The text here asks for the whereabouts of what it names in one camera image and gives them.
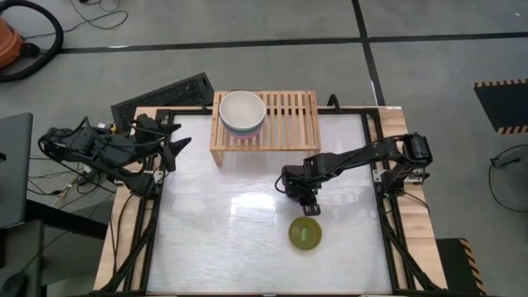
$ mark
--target wooden dish rack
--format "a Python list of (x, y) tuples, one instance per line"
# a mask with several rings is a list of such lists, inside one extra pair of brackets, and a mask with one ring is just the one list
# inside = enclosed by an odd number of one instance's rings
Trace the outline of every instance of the wooden dish rack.
[(245, 140), (229, 134), (220, 119), (220, 102), (229, 92), (214, 93), (210, 152), (218, 167), (222, 166), (225, 152), (321, 151), (314, 91), (254, 93), (264, 101), (267, 116), (260, 134)]

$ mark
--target green bowl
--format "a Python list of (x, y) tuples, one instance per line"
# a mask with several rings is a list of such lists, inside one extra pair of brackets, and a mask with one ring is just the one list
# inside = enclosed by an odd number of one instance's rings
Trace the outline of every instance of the green bowl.
[(288, 234), (296, 248), (308, 251), (319, 245), (323, 231), (315, 219), (300, 217), (291, 222)]

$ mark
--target stacked bowl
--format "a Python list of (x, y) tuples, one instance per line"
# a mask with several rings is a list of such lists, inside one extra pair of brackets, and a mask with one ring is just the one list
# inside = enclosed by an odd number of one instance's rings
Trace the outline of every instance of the stacked bowl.
[(251, 139), (258, 136), (264, 126), (266, 106), (256, 94), (236, 91), (220, 102), (219, 113), (229, 134), (237, 139)]

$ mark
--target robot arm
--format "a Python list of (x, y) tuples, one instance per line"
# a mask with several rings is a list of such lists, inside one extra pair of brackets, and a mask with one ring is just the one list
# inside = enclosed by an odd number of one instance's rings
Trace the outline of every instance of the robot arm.
[[(40, 137), (43, 154), (56, 162), (81, 162), (106, 173), (113, 181), (121, 180), (132, 194), (154, 198), (158, 194), (152, 174), (143, 173), (146, 158), (159, 153), (169, 172), (176, 170), (176, 156), (191, 142), (191, 138), (170, 142), (171, 132), (181, 125), (160, 125), (145, 114), (134, 121), (135, 134), (130, 137), (112, 134), (108, 129), (91, 127), (87, 118), (75, 129), (51, 128)], [(125, 166), (142, 162), (139, 172)]]
[[(398, 150), (397, 142), (403, 142)], [(403, 190), (403, 180), (413, 170), (424, 168), (432, 162), (427, 139), (419, 134), (405, 134), (388, 137), (345, 153), (319, 153), (306, 158), (302, 166), (286, 165), (282, 168), (282, 184), (289, 198), (297, 199), (304, 215), (320, 215), (316, 195), (323, 182), (338, 177), (347, 169), (376, 163), (395, 161), (396, 166), (381, 175), (384, 193)]]

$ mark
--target black hose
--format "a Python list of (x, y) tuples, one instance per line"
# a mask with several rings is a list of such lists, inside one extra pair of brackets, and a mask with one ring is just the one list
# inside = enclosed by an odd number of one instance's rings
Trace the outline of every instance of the black hose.
[(53, 16), (50, 12), (45, 10), (42, 6), (34, 4), (26, 0), (6, 0), (0, 2), (0, 15), (9, 7), (28, 7), (33, 10), (40, 12), (44, 15), (53, 25), (55, 29), (55, 42), (51, 47), (43, 54), (39, 59), (37, 59), (31, 66), (13, 74), (0, 75), (0, 83), (8, 83), (17, 80), (21, 80), (31, 76), (37, 71), (41, 70), (52, 58), (54, 58), (60, 51), (64, 42), (64, 31), (63, 27), (60, 25), (59, 21)]

